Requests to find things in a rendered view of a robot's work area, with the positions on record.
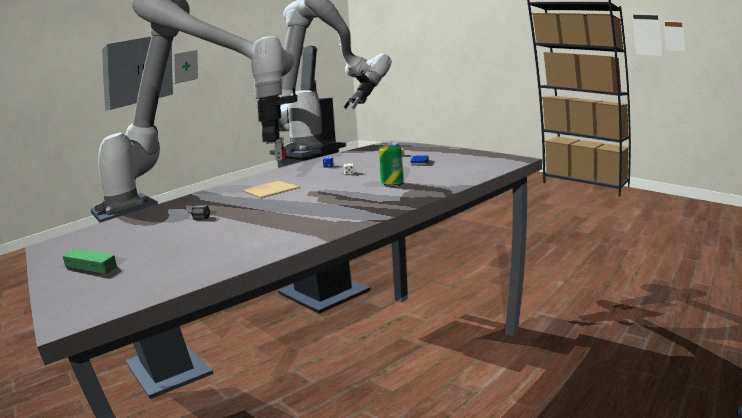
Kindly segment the green rectangular box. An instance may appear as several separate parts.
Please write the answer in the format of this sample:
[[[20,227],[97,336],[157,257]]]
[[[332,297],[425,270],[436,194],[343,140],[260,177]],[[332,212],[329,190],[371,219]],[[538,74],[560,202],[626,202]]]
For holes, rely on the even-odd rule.
[[[106,274],[117,267],[113,254],[74,249],[63,255],[66,267]]]

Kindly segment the green soda can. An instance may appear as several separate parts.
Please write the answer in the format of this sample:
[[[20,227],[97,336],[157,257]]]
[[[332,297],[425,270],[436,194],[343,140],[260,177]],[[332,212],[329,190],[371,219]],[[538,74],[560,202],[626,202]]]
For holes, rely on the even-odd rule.
[[[381,183],[388,187],[399,186],[404,181],[402,151],[399,143],[396,143],[381,143],[378,149]]]

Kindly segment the beige flat mat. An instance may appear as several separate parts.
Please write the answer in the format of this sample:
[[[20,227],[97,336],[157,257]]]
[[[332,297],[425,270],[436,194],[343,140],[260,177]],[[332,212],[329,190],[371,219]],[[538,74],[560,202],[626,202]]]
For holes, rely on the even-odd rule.
[[[263,198],[266,196],[278,194],[278,193],[293,190],[296,188],[299,188],[299,186],[284,183],[281,181],[276,181],[276,182],[264,184],[261,186],[249,188],[249,189],[243,190],[243,192],[246,192],[248,194],[254,195],[259,198]]]

